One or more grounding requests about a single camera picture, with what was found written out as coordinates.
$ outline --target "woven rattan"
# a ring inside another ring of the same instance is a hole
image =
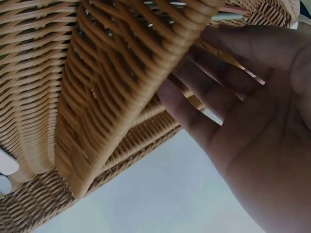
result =
[[[41,225],[76,201],[71,191],[95,190],[180,130],[153,94],[222,4],[183,2],[0,2],[0,144],[20,163],[0,232]],[[288,27],[297,12],[295,0],[227,4],[248,11],[221,22],[237,26]]]

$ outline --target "woven texture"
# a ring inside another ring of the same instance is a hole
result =
[[[67,54],[57,119],[55,162],[82,197],[163,80],[199,36],[221,1],[82,0]],[[164,20],[162,12],[174,23]],[[153,122],[137,126],[148,143]],[[133,142],[124,141],[123,151]]]
[[[9,177],[15,191],[0,200],[0,232],[41,225],[76,201],[67,181],[81,197],[180,129],[152,96],[219,2],[185,0],[187,8],[164,0],[147,7],[138,0],[112,2],[0,3],[0,144],[20,163]],[[248,14],[221,23],[289,27],[293,22],[281,0],[227,3]],[[187,16],[194,22],[185,21]]]

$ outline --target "finger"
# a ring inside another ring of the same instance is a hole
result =
[[[232,90],[241,99],[261,87],[244,70],[223,61],[199,45],[191,46],[188,57],[207,75]]]
[[[240,99],[229,89],[210,78],[188,58],[184,58],[173,70],[196,97],[220,120],[224,120]]]
[[[205,30],[201,34],[201,38],[208,43],[209,45],[213,46],[214,48],[219,49],[220,51],[230,55],[233,57],[237,62],[239,62],[244,68],[254,74],[258,79],[256,79],[261,84],[264,84],[272,75],[273,69],[267,65],[264,65],[261,62],[254,62],[250,59],[247,59],[243,56],[240,56],[233,52],[229,47],[227,47],[224,43],[220,40],[220,30],[219,28],[213,26],[207,26]]]
[[[288,72],[296,93],[307,92],[306,83],[311,70],[309,35],[272,26],[221,26],[219,31],[219,40],[233,52]]]
[[[157,95],[172,117],[202,148],[207,149],[220,125],[193,107],[170,80],[164,81]]]

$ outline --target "white surface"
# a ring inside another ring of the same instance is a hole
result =
[[[11,182],[6,176],[0,175],[0,194],[9,194],[12,190]]]
[[[17,172],[18,168],[17,161],[0,149],[0,173],[8,176]]]
[[[37,233],[263,233],[182,131]]]

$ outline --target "gap in weave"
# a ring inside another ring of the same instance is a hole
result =
[[[25,10],[20,11],[17,15],[23,14],[23,13],[35,12],[37,10],[48,9],[48,8],[60,5],[62,3],[63,3],[63,1],[52,1],[52,2],[48,3],[47,5],[39,5],[39,6],[28,7]]]

